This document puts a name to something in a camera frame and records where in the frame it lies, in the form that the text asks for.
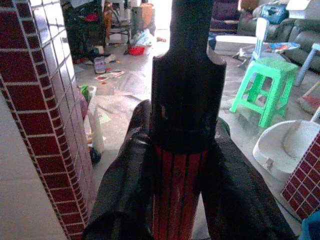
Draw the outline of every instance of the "pillow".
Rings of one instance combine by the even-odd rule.
[[[214,16],[216,20],[236,20],[238,18],[237,2],[214,2]]]

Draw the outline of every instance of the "red bowl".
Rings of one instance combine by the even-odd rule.
[[[129,54],[132,56],[139,56],[144,54],[145,52],[145,46],[132,46],[128,47]]]

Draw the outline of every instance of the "green plastic stool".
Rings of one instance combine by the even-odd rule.
[[[284,117],[297,72],[298,66],[295,64],[271,57],[252,61],[248,66],[230,111],[235,113],[238,105],[243,105],[261,114],[260,127],[269,127],[275,114]],[[253,74],[256,74],[253,85],[249,90],[246,90]],[[266,77],[272,78],[269,92],[262,90]],[[258,95],[266,96],[264,106],[255,104]]]

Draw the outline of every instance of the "red brick tile column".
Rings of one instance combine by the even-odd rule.
[[[320,132],[304,153],[281,194],[301,219],[320,210]]]
[[[0,1],[0,89],[67,238],[81,239],[96,193],[59,1]]]

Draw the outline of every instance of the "black cylindrical object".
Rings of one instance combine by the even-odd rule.
[[[226,63],[207,55],[212,8],[173,0],[170,49],[153,59],[151,137],[174,153],[201,152],[214,139]]]

